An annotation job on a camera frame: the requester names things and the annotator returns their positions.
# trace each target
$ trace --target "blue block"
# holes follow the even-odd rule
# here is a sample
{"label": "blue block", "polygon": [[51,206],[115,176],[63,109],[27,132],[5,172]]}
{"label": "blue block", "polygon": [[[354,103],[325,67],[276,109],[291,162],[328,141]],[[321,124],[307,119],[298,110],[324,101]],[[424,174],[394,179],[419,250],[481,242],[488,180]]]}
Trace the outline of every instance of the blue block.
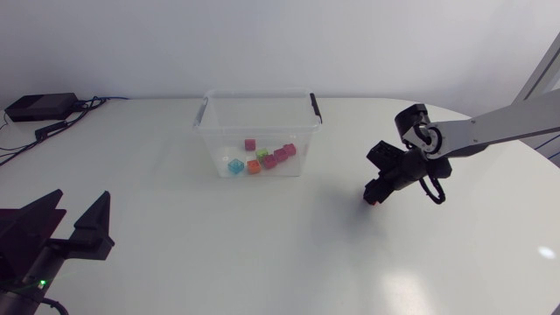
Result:
{"label": "blue block", "polygon": [[233,174],[237,174],[241,171],[243,171],[243,169],[245,168],[245,163],[243,163],[242,161],[238,160],[237,158],[234,158],[233,161],[229,162],[227,164],[227,168],[233,173]]}

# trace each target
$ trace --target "black device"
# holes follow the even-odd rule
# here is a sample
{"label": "black device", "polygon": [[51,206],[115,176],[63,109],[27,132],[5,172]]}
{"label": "black device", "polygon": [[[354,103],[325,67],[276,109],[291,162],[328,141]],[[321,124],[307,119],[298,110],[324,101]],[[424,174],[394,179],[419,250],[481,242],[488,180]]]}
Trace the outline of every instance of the black device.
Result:
{"label": "black device", "polygon": [[64,261],[105,260],[115,245],[109,237],[108,192],[74,223],[68,240],[50,238],[66,214],[56,208],[61,197],[56,190],[21,209],[0,209],[0,314],[32,315],[41,303],[67,313],[45,298]]}
{"label": "black device", "polygon": [[[396,128],[409,150],[404,151],[380,141],[367,154],[367,159],[379,168],[379,178],[372,179],[366,185],[364,200],[367,203],[374,205],[376,202],[383,202],[393,191],[401,190],[417,180],[434,202],[441,204],[445,201],[445,194],[438,179],[447,179],[451,176],[452,166],[449,160],[445,157],[427,159],[420,148],[403,138],[408,130],[413,129],[418,137],[431,144],[427,129],[420,129],[420,126],[428,123],[430,118],[424,104],[414,104],[395,117]],[[439,194],[437,197],[428,189],[424,182],[425,176],[428,176],[436,187]]]}
{"label": "black device", "polygon": [[73,113],[76,101],[74,93],[26,95],[5,112],[13,122],[63,120]]}

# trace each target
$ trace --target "black cable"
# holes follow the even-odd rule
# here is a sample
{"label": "black cable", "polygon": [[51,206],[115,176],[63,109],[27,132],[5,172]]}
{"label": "black cable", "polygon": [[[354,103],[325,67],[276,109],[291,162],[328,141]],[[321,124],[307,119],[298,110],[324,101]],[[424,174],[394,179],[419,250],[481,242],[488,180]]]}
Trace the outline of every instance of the black cable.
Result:
{"label": "black cable", "polygon": [[56,309],[59,311],[60,315],[69,315],[67,309],[55,300],[51,300],[50,298],[43,297],[41,303],[51,306],[51,308]]}
{"label": "black cable", "polygon": [[545,143],[543,143],[543,144],[541,144],[541,145],[537,146],[537,147],[535,148],[535,150],[539,150],[539,149],[541,149],[541,148],[542,148],[543,146],[545,146],[545,145],[549,144],[549,143],[550,143],[551,141],[554,141],[554,140],[556,140],[556,139],[557,139],[558,137],[560,137],[560,135],[557,135],[557,136],[555,136],[555,137],[551,138],[551,139],[550,139],[549,141],[547,141],[547,142],[545,142]]}
{"label": "black cable", "polygon": [[430,177],[431,184],[434,185],[434,187],[436,188],[438,194],[437,197],[430,191],[430,188],[428,188],[428,186],[426,185],[424,178],[420,178],[418,181],[420,182],[420,186],[423,188],[423,190],[426,192],[426,194],[428,195],[428,197],[430,197],[431,200],[433,200],[438,205],[444,203],[445,201],[444,188],[439,184],[437,178]]}
{"label": "black cable", "polygon": [[[119,99],[127,99],[125,97],[113,97],[113,98],[119,98]],[[54,131],[52,134],[50,135],[45,135],[43,138],[41,138],[40,140],[36,140],[32,143],[29,143],[27,145],[22,145],[18,148],[13,148],[11,150],[7,150],[7,151],[12,151],[12,150],[17,150],[20,149],[16,152],[11,152],[11,153],[6,153],[3,155],[0,155],[1,157],[7,157],[10,156],[8,158],[6,158],[4,161],[0,162],[0,166],[5,165],[6,163],[10,162],[13,158],[15,158],[16,156],[20,155],[21,153],[30,150],[31,148],[33,148],[35,145],[40,144],[42,142],[44,142],[46,139],[54,137],[56,135],[58,135],[59,133],[67,130],[68,128],[74,126],[78,121],[80,121],[83,117],[85,117],[90,111],[99,108],[101,105],[103,105],[105,102],[107,102],[108,100],[110,100],[111,97],[97,97],[94,96],[94,98],[92,98],[91,100],[87,100],[87,101],[77,101],[74,106],[77,107],[77,111],[80,111],[80,114],[78,115],[78,117],[74,118],[72,121],[67,122],[66,127],[61,128],[59,130]]]}
{"label": "black cable", "polygon": [[8,121],[6,121],[6,112],[3,112],[3,125],[0,126],[0,130],[8,125]]}

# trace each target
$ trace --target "white table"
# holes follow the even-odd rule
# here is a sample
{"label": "white table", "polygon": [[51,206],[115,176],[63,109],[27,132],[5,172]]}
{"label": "white table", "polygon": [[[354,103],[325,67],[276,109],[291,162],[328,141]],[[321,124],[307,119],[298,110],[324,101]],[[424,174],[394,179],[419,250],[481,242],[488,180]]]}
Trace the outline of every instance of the white table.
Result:
{"label": "white table", "polygon": [[[54,237],[111,192],[108,260],[67,261],[47,292],[70,314],[549,315],[560,303],[560,171],[524,144],[452,160],[442,206],[418,184],[370,206],[366,154],[400,143],[393,118],[412,102],[320,99],[304,175],[226,179],[191,129],[199,104],[111,101],[0,167],[2,207],[62,189]],[[0,144],[42,125],[3,129]]]}

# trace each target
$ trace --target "pink block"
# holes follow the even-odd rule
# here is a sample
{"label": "pink block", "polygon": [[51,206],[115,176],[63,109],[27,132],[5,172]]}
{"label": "pink block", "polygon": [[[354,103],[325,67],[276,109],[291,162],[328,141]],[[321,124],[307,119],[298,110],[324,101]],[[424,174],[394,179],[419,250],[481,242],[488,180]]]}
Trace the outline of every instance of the pink block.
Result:
{"label": "pink block", "polygon": [[262,158],[262,163],[264,164],[264,167],[271,169],[277,165],[277,160],[272,154],[269,154],[268,156]]}
{"label": "pink block", "polygon": [[255,139],[245,139],[245,150],[246,151],[254,151],[256,149],[256,140]]}
{"label": "pink block", "polygon": [[283,149],[286,151],[286,153],[288,153],[289,156],[296,155],[296,146],[294,145],[294,143],[285,144],[283,146]]}
{"label": "pink block", "polygon": [[274,158],[276,158],[278,162],[283,162],[288,159],[288,152],[284,149],[274,150]]}

